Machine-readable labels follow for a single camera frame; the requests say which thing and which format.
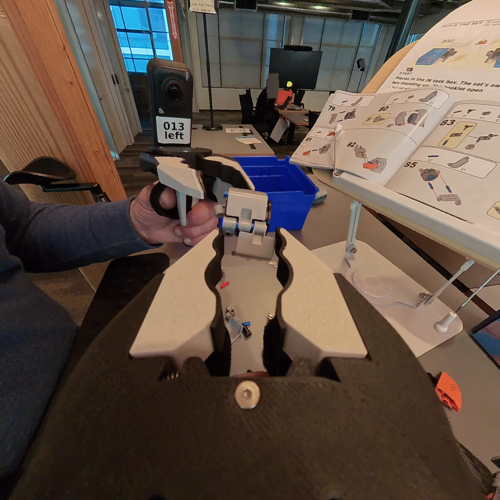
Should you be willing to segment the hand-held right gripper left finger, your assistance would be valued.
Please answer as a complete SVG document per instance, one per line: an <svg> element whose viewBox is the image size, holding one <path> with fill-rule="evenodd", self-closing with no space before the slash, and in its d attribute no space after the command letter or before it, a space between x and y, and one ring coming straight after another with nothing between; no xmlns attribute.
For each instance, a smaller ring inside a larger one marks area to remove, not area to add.
<svg viewBox="0 0 500 500"><path fill-rule="evenodd" d="M227 340L217 285L222 278L224 237L213 230L163 276L130 348L133 358L207 359Z"/></svg>

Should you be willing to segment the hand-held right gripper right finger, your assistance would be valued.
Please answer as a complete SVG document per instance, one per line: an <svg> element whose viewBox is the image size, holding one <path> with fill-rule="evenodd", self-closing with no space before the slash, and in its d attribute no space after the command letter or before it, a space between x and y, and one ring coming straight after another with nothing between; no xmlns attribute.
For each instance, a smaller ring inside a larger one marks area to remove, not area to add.
<svg viewBox="0 0 500 500"><path fill-rule="evenodd" d="M330 267L276 230L277 296L266 325L266 359L362 359L367 350Z"/></svg>

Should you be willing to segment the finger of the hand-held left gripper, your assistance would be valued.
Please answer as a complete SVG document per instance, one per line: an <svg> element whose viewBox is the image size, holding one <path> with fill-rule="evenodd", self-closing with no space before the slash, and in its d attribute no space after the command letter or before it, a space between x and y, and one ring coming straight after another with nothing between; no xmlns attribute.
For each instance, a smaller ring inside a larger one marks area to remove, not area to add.
<svg viewBox="0 0 500 500"><path fill-rule="evenodd" d="M205 198L201 174L191 168L179 157L155 157L157 162L158 183L155 185L155 212L163 217L179 220L187 226L187 214ZM166 188L176 192L177 209L164 209L159 204L161 194Z"/></svg>
<svg viewBox="0 0 500 500"><path fill-rule="evenodd" d="M200 192L193 194L193 200L210 199L225 203L224 193L230 188L255 191L255 187L240 164L220 155L194 155L193 169L197 171Z"/></svg>

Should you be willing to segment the grey black toy assembly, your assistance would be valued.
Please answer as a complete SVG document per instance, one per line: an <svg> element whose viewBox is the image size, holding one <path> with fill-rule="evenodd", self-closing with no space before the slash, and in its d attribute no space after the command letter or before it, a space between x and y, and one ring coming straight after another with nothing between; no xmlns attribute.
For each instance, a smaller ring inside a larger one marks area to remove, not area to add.
<svg viewBox="0 0 500 500"><path fill-rule="evenodd" d="M237 236L236 255L270 260L274 238L268 235L271 203L264 192L230 188L224 192L225 204L215 207L224 236Z"/></svg>

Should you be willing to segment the person's left forearm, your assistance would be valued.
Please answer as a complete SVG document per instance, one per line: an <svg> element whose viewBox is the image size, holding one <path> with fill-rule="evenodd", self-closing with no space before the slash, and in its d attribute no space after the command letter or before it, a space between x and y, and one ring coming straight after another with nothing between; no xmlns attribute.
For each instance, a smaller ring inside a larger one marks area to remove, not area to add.
<svg viewBox="0 0 500 500"><path fill-rule="evenodd" d="M29 201L1 180L1 274L60 272L157 248L129 216L132 198L89 205Z"/></svg>

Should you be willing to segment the person's left hand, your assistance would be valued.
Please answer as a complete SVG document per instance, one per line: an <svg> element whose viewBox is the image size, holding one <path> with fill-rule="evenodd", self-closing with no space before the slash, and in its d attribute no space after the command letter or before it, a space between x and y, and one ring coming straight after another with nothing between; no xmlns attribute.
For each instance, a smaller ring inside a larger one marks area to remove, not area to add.
<svg viewBox="0 0 500 500"><path fill-rule="evenodd" d="M210 199L199 201L187 214L186 226L182 226L177 220L160 216L153 210L149 202L152 189L153 185L143 188L129 208L132 225L146 244L183 242L192 247L217 228L216 202Z"/></svg>

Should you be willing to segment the grey office desk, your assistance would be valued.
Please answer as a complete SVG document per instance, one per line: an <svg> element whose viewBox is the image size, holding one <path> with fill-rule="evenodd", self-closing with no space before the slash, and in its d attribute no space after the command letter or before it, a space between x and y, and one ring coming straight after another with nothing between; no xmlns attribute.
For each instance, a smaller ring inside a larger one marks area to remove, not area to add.
<svg viewBox="0 0 500 500"><path fill-rule="evenodd" d="M242 144L234 138L240 135L253 135L259 143ZM203 130L201 124L194 124L191 128L191 145L192 147L207 148L214 154L227 157L274 156L271 147L250 124L223 124L222 130L217 132Z"/></svg>

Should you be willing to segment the black floor lamp stand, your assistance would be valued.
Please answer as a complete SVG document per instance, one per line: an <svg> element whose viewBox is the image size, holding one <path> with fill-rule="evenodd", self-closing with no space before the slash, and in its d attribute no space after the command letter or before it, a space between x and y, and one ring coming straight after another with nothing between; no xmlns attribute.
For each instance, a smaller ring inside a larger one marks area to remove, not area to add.
<svg viewBox="0 0 500 500"><path fill-rule="evenodd" d="M208 40L208 27L207 27L207 15L203 13L203 35L204 35L204 46L205 46L205 65L207 72L208 81L208 95L209 95L209 117L210 123L203 125L203 130L209 132L217 132L222 130L222 126L215 123L214 119L214 109L213 109L213 99L212 99L212 89L211 89L211 73L210 73L210 59L209 59L209 40Z"/></svg>

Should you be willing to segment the blue plastic bin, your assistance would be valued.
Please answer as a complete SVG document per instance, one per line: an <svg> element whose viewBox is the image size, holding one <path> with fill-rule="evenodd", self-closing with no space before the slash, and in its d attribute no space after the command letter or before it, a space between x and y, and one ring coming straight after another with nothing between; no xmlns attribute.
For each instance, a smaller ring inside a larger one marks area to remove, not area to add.
<svg viewBox="0 0 500 500"><path fill-rule="evenodd" d="M252 181L255 190L265 192L271 202L270 232L276 228L301 230L318 188L290 157L240 156L234 159Z"/></svg>

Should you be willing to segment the large paned window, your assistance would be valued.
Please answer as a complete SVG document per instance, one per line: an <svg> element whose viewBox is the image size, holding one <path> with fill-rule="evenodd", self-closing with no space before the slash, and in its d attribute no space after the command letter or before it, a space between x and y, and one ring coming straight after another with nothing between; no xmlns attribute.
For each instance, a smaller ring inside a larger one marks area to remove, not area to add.
<svg viewBox="0 0 500 500"><path fill-rule="evenodd" d="M147 72L152 58L173 60L164 1L109 1L128 73Z"/></svg>

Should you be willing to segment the grey double door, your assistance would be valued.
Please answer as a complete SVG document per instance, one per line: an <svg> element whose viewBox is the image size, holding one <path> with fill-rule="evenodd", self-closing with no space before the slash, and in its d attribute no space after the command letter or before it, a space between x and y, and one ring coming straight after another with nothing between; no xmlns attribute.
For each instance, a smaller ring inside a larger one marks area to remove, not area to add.
<svg viewBox="0 0 500 500"><path fill-rule="evenodd" d="M108 1L54 1L114 160L141 132Z"/></svg>

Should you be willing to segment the white paper sheet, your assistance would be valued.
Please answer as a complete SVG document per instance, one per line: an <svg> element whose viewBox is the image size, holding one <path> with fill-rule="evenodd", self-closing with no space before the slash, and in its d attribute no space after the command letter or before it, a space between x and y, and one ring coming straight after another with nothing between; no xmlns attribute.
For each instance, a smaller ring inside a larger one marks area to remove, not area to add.
<svg viewBox="0 0 500 500"><path fill-rule="evenodd" d="M287 132L288 128L289 122L283 116L278 116L278 121L272 129L269 138L272 141L279 143L282 140L285 132Z"/></svg>

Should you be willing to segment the black office chair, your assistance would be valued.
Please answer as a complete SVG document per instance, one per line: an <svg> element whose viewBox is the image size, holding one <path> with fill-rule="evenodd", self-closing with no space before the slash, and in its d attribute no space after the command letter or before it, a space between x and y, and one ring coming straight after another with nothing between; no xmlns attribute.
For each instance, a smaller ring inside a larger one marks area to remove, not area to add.
<svg viewBox="0 0 500 500"><path fill-rule="evenodd" d="M253 99L250 89L246 89L244 94L239 95L241 107L241 124L251 124L255 118L253 112Z"/></svg>

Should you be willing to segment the white wooden book stand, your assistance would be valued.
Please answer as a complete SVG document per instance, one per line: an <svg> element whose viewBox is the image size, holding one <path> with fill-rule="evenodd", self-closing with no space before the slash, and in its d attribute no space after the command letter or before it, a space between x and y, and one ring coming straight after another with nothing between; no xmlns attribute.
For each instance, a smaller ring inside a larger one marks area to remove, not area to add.
<svg viewBox="0 0 500 500"><path fill-rule="evenodd" d="M361 94L382 93L378 89L414 45L405 47L401 51L402 57L400 53L392 56ZM463 324L458 313L441 302L438 296L475 263L498 271L499 232L460 220L363 178L347 177L347 173L337 169L314 169L319 179L353 198L346 249L341 251L337 243L321 248L317 254L325 257L334 272L342 273L391 323L417 357L459 334ZM362 204L454 248L466 262L438 291L426 291L374 249L356 241Z"/></svg>

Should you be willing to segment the red hanging banner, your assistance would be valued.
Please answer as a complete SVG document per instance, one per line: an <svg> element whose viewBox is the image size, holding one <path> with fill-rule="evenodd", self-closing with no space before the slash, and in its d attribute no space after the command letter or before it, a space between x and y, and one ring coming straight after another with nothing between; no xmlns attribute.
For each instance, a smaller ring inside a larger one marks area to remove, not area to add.
<svg viewBox="0 0 500 500"><path fill-rule="evenodd" d="M164 1L171 41L180 42L177 1Z"/></svg>

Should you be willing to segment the wooden office desk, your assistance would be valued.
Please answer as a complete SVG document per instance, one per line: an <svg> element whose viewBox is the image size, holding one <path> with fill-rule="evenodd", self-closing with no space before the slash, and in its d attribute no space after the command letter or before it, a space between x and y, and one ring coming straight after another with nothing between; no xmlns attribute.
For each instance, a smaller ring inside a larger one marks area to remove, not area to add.
<svg viewBox="0 0 500 500"><path fill-rule="evenodd" d="M282 109L282 107L282 105L277 104L274 106L279 116L277 126L286 132L285 143L289 146L296 145L298 144L294 140L296 129L299 127L311 129L320 114L303 108L295 109L294 105L290 109L289 107Z"/></svg>

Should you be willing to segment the person's blue sweater torso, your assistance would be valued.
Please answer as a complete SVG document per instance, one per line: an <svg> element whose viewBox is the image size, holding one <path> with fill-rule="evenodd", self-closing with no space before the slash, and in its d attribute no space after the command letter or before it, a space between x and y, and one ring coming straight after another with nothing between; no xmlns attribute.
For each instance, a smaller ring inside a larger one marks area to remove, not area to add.
<svg viewBox="0 0 500 500"><path fill-rule="evenodd" d="M20 466L77 325L1 247L1 478Z"/></svg>

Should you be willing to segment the orange toy panel piece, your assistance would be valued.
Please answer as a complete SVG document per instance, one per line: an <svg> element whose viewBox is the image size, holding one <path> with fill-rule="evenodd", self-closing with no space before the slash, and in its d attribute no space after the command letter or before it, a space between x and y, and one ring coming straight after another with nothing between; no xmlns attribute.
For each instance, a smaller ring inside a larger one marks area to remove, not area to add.
<svg viewBox="0 0 500 500"><path fill-rule="evenodd" d="M463 401L462 395L453 378L446 372L440 372L435 378L434 385L436 395L441 403L455 412L460 412Z"/></svg>

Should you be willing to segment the toy instruction booklet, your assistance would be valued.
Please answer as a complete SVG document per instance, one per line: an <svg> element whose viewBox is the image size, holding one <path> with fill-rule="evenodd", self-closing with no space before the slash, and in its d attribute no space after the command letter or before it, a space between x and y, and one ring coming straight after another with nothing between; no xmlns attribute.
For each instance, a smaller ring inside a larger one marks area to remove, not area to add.
<svg viewBox="0 0 500 500"><path fill-rule="evenodd" d="M499 232L499 100L336 91L291 156Z"/></svg>

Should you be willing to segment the black metal pillar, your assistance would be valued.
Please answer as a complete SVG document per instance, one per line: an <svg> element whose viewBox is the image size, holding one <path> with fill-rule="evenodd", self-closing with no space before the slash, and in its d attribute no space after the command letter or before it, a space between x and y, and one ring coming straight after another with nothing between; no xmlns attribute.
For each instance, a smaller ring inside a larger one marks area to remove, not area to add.
<svg viewBox="0 0 500 500"><path fill-rule="evenodd" d="M416 13L419 8L420 1L405 1L403 4L402 11L400 13L396 29L391 38L391 42L388 47L388 52L385 56L385 62L388 61L396 52L405 46L409 32L413 26Z"/></svg>

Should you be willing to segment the laminated task sheet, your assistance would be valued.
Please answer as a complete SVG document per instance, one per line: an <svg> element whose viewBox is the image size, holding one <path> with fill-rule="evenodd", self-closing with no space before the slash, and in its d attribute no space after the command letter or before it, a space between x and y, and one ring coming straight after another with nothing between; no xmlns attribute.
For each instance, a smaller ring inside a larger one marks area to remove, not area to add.
<svg viewBox="0 0 500 500"><path fill-rule="evenodd" d="M499 1L471 1L419 39L378 89L446 89L499 102Z"/></svg>

